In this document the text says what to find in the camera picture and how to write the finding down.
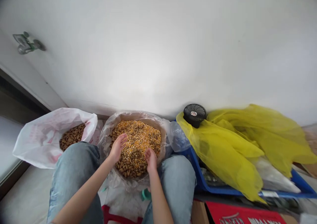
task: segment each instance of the yellow netting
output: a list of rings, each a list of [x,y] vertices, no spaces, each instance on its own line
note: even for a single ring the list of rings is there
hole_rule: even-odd
[[[258,196],[263,186],[255,166],[246,159],[263,156],[259,148],[236,133],[204,120],[193,128],[183,113],[176,121],[183,129],[195,152],[222,181],[242,192],[251,201],[264,202]]]
[[[275,110],[253,104],[243,110],[216,110],[198,129],[183,115],[178,114],[176,121],[202,162],[251,201],[264,202],[258,196],[263,182],[253,165],[264,153],[288,178],[292,162],[317,162],[301,127]]]
[[[302,128],[281,113],[250,104],[247,108],[216,110],[207,120],[227,128],[262,149],[271,162],[287,178],[292,163],[313,164],[317,156],[311,151]]]

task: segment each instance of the sack of grain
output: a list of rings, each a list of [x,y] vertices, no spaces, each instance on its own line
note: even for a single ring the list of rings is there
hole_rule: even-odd
[[[170,122],[152,113],[123,111],[113,114],[105,123],[98,146],[102,159],[111,150],[114,140],[126,132],[128,142],[120,161],[108,176],[110,187],[125,187],[127,190],[149,185],[144,152],[151,147],[158,157],[158,165],[171,154],[172,133]]]
[[[63,154],[62,150],[72,143],[93,142],[97,125],[97,115],[94,113],[73,108],[54,110],[25,124],[17,138],[13,155],[38,168],[54,169]]]

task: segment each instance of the fan grille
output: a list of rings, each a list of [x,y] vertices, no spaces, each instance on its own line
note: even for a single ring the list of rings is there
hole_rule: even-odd
[[[199,104],[190,104],[184,108],[184,115],[194,122],[206,119],[206,110]]]

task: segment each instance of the nut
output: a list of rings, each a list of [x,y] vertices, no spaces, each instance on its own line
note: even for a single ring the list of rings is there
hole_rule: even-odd
[[[82,123],[65,132],[59,141],[59,147],[62,151],[65,151],[70,145],[80,142],[82,140],[84,129],[85,124]]]
[[[116,169],[125,178],[136,178],[147,172],[145,151],[151,148],[159,156],[161,133],[159,130],[141,121],[121,121],[111,133],[112,141],[123,133],[127,134],[126,146]]]

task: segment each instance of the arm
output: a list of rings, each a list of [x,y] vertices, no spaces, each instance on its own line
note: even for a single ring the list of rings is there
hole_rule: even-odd
[[[150,176],[151,196],[153,205],[153,220],[154,223],[174,223],[171,211],[169,210],[165,199],[161,181],[157,171],[157,157],[154,151],[150,148],[145,152],[145,159],[148,163],[148,172]]]
[[[96,172],[86,181],[86,183],[74,194],[57,214],[52,223],[66,224],[79,223],[90,207],[102,183],[107,178],[112,167],[120,159],[120,154],[125,146],[126,134],[118,136],[113,143],[111,152]]]

